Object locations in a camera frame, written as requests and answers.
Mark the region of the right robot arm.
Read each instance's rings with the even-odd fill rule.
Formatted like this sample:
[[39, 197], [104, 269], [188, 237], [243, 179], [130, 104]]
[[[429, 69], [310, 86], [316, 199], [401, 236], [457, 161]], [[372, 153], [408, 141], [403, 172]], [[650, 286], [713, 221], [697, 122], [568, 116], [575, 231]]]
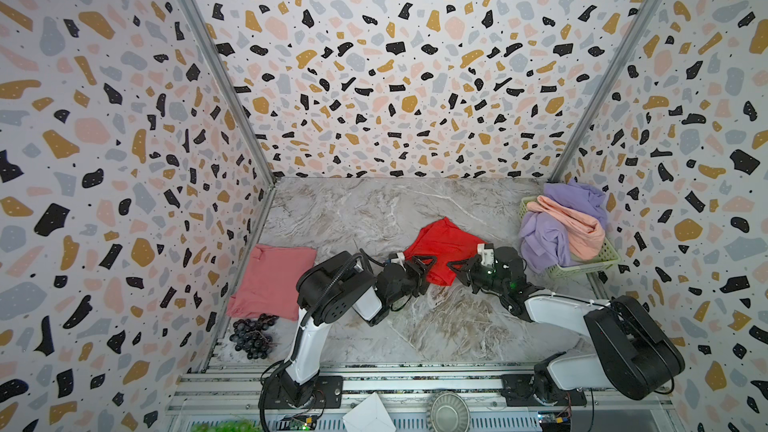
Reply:
[[570, 330], [592, 344], [590, 352], [561, 352], [539, 362], [528, 382], [509, 387], [513, 400], [556, 405], [572, 392], [612, 388], [639, 401], [673, 385], [686, 368], [675, 344], [631, 296], [585, 299], [536, 286], [512, 247], [481, 244], [474, 257], [447, 266], [473, 293], [496, 296], [514, 317]]

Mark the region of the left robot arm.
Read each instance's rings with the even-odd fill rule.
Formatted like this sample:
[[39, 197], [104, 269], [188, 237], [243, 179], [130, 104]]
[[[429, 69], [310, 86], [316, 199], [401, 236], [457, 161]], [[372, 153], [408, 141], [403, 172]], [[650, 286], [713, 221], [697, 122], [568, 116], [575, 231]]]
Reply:
[[424, 295], [435, 256], [392, 254], [383, 262], [364, 250], [341, 252], [314, 266], [297, 281], [299, 319], [292, 349], [278, 367], [279, 390], [299, 406], [312, 397], [330, 326], [354, 310], [369, 326], [381, 323]]

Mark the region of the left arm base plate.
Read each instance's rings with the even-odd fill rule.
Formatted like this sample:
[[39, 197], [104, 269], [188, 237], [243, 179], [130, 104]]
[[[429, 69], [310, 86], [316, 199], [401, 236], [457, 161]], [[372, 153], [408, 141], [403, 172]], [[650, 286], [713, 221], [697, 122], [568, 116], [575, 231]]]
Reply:
[[266, 410], [325, 408], [339, 409], [343, 397], [342, 376], [316, 374], [306, 383], [299, 384], [287, 373], [269, 379], [260, 398]]

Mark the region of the red t-shirt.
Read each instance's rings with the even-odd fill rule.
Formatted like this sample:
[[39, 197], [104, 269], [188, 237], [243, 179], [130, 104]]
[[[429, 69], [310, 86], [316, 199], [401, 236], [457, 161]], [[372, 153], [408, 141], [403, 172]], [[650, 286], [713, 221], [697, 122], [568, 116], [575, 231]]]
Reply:
[[460, 229], [448, 218], [442, 218], [422, 228], [404, 254], [407, 259], [414, 256], [435, 257], [427, 274], [427, 281], [437, 286], [450, 287], [456, 274], [448, 267], [449, 262], [470, 259], [477, 253], [477, 246], [483, 240]]

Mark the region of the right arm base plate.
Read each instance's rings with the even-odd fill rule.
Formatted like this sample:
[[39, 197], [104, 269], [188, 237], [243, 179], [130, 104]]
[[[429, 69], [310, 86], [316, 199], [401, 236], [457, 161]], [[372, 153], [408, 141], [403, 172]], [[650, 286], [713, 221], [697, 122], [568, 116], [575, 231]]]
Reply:
[[544, 373], [501, 376], [501, 396], [508, 407], [586, 406], [587, 397], [579, 390], [561, 390]]

